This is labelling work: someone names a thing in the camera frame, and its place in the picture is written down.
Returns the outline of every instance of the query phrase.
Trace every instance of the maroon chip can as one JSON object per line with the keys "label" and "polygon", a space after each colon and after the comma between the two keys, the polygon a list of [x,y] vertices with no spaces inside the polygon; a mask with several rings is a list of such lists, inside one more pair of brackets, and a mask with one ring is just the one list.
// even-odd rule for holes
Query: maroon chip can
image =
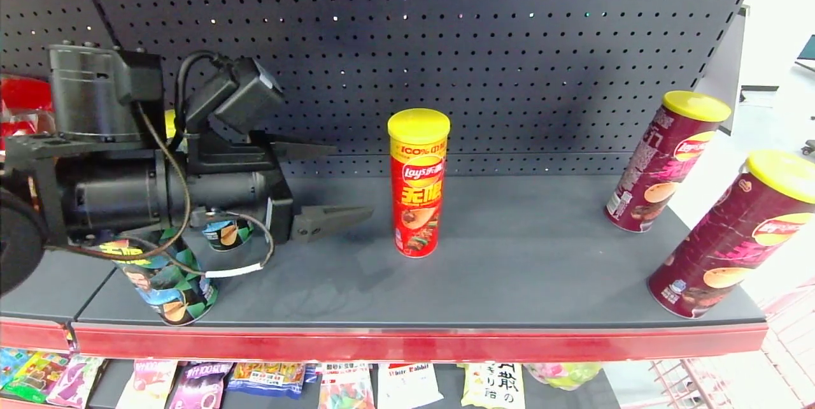
{"label": "maroon chip can", "polygon": [[650,229],[729,116],[719,99],[687,90],[666,93],[606,204],[606,217],[620,229]]}
{"label": "maroon chip can", "polygon": [[648,278],[670,312],[701,317],[815,217],[815,164],[764,150],[745,167]]}

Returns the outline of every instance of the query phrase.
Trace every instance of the gray shelf surface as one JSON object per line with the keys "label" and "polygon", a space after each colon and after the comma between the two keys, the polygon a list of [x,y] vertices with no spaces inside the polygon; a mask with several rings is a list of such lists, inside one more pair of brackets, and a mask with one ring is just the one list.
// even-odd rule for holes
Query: gray shelf surface
{"label": "gray shelf surface", "polygon": [[69,322],[114,269],[109,261],[69,252],[46,252],[32,275],[3,296],[0,315]]}
{"label": "gray shelf surface", "polygon": [[[201,327],[658,328],[763,322],[741,289],[702,319],[654,302],[644,279],[688,230],[667,210],[646,234],[602,214],[617,176],[446,179],[439,247],[400,255],[391,236],[387,178],[291,180],[296,203],[369,204],[373,218],[344,234],[277,248],[260,272],[221,281]],[[242,249],[190,246],[207,269],[256,261],[257,233]],[[114,273],[81,322],[161,325]]]}
{"label": "gray shelf surface", "polygon": [[[129,360],[112,360],[102,379],[99,381],[90,398],[92,409],[114,409],[133,372],[133,362]],[[376,370],[372,370],[374,391],[376,394]],[[461,407],[461,394],[464,391],[464,371],[452,364],[436,365],[436,380],[444,399],[428,406],[426,409],[452,409]],[[593,380],[585,383],[573,392],[561,391],[539,383],[528,372],[523,374],[524,398],[527,407],[538,409],[620,409],[614,391],[611,389],[606,374],[600,372]],[[225,392],[222,409],[314,409],[318,405],[320,385],[306,384],[300,400],[289,398],[267,398],[243,392]]]}

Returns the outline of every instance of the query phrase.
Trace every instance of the black pegboard wall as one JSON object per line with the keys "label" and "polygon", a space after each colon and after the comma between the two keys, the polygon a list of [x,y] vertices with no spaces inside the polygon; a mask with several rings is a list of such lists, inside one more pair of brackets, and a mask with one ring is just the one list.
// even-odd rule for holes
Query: black pegboard wall
{"label": "black pegboard wall", "polygon": [[4,73],[46,78],[46,46],[63,40],[113,45],[93,0],[0,0]]}
{"label": "black pegboard wall", "polygon": [[99,2],[124,47],[163,55],[168,90],[195,49],[256,58],[287,97],[262,127],[340,150],[290,173],[349,176],[382,174],[337,166],[385,159],[387,118],[414,106],[451,116],[451,174],[617,172],[741,0]]}

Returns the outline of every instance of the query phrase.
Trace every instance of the red shelf edge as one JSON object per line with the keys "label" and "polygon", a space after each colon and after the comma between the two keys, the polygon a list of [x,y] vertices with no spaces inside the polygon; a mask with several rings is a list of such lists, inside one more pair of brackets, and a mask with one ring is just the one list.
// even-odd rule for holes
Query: red shelf edge
{"label": "red shelf edge", "polygon": [[67,331],[58,322],[0,317],[0,345],[67,353]]}
{"label": "red shelf edge", "polygon": [[20,401],[17,399],[0,398],[0,401],[2,401],[0,407],[3,409],[33,409],[36,407],[44,407],[43,404],[31,403],[31,401]]}
{"label": "red shelf edge", "polygon": [[115,359],[282,362],[581,362],[758,350],[766,322],[608,330],[367,330],[73,323],[82,354]]}

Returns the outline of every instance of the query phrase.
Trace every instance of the candy bag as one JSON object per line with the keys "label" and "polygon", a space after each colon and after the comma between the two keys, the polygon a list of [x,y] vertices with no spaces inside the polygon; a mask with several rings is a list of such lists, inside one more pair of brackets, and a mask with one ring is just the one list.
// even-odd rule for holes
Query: candy bag
{"label": "candy bag", "polygon": [[461,406],[486,409],[525,409],[520,364],[492,363],[466,366]]}
{"label": "candy bag", "polygon": [[14,374],[23,368],[33,352],[21,348],[0,348],[0,389],[11,381]]}
{"label": "candy bag", "polygon": [[223,380],[232,371],[230,362],[202,362],[181,369],[181,379],[168,409],[218,409]]}
{"label": "candy bag", "polygon": [[303,377],[303,383],[304,384],[315,383],[317,380],[320,379],[320,374],[322,374],[320,365],[314,362],[306,363],[306,376]]}
{"label": "candy bag", "polygon": [[65,370],[67,355],[36,352],[17,371],[5,391],[33,403],[44,403],[59,375]]}
{"label": "candy bag", "polygon": [[444,398],[431,363],[380,364],[379,409],[414,409]]}
{"label": "candy bag", "polygon": [[602,369],[599,362],[541,362],[524,366],[536,380],[565,391],[575,391]]}
{"label": "candy bag", "polygon": [[100,357],[74,355],[65,366],[65,371],[50,391],[48,401],[57,406],[84,409],[88,403],[90,389],[96,382],[99,368],[104,364]]}
{"label": "candy bag", "polygon": [[324,364],[318,409],[375,409],[367,363]]}
{"label": "candy bag", "polygon": [[300,363],[239,362],[227,390],[300,399],[305,374],[306,367]]}
{"label": "candy bag", "polygon": [[164,409],[177,367],[175,360],[135,360],[116,409]]}

